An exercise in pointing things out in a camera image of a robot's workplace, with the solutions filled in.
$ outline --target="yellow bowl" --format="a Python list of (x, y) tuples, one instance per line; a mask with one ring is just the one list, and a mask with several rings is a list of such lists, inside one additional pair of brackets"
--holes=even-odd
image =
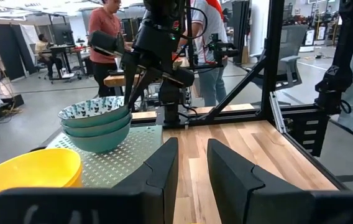
[(42, 149), (0, 164), (0, 192), (14, 187), (82, 187), (83, 165), (71, 149)]

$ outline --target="teal bowl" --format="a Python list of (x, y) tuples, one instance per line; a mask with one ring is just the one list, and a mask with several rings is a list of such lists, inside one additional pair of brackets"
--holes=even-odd
[(61, 110), (58, 117), (70, 128), (87, 128), (117, 121), (129, 113), (123, 96), (82, 101)]
[(87, 138), (74, 137), (66, 132), (64, 133), (69, 137), (71, 143), (73, 143), (79, 149), (87, 152), (100, 153), (112, 151), (113, 149), (117, 148), (117, 146), (127, 137), (130, 126), (131, 121), (129, 121), (127, 125), (115, 132)]
[(95, 137), (101, 136), (103, 134), (109, 134), (113, 131), (117, 131), (121, 129), (125, 125), (127, 125), (132, 118), (132, 114), (128, 113), (127, 116), (117, 120), (110, 122), (108, 124), (103, 124), (99, 126), (87, 127), (87, 128), (72, 128), (68, 127), (61, 122), (64, 132), (68, 133), (74, 137)]

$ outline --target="jeans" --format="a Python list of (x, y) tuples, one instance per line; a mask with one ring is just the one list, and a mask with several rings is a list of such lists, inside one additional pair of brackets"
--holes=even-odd
[(204, 98), (204, 106), (216, 106), (216, 102), (221, 102), (226, 97), (225, 83), (222, 79), (227, 59), (222, 61), (222, 68), (204, 68), (198, 70), (200, 80), (200, 92)]
[(45, 60), (44, 58), (40, 58), (39, 62), (46, 64), (46, 66), (48, 68), (48, 77), (50, 80), (52, 79), (52, 76), (53, 76), (53, 70), (52, 70), (53, 64), (56, 65), (58, 71), (62, 69), (62, 60), (60, 60), (60, 58), (55, 58), (53, 56), (50, 56), (49, 60)]
[(93, 68), (94, 68), (95, 81), (99, 85), (99, 90), (98, 90), (99, 97), (115, 96), (116, 88), (120, 88), (120, 93), (122, 94), (121, 87), (107, 87), (104, 84), (104, 79), (109, 76), (109, 71), (117, 71), (116, 63), (93, 62)]

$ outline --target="red shirt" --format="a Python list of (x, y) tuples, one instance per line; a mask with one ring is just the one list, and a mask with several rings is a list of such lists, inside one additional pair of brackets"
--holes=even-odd
[[(92, 34), (94, 31), (100, 30), (113, 37), (117, 37), (118, 33), (121, 32), (121, 23), (116, 15), (109, 15), (103, 7), (95, 9), (91, 13), (89, 19), (89, 33)], [(91, 61), (97, 63), (116, 63), (114, 61), (115, 56), (105, 56), (95, 52), (91, 49)]]

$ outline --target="perforated metal plate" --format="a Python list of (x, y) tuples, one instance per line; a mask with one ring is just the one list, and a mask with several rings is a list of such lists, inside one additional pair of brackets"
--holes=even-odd
[(63, 133), (47, 148), (65, 147), (76, 151), (83, 161), (85, 187), (113, 187), (133, 173), (162, 145), (162, 127), (131, 128), (127, 138), (113, 151), (102, 154), (78, 149)]

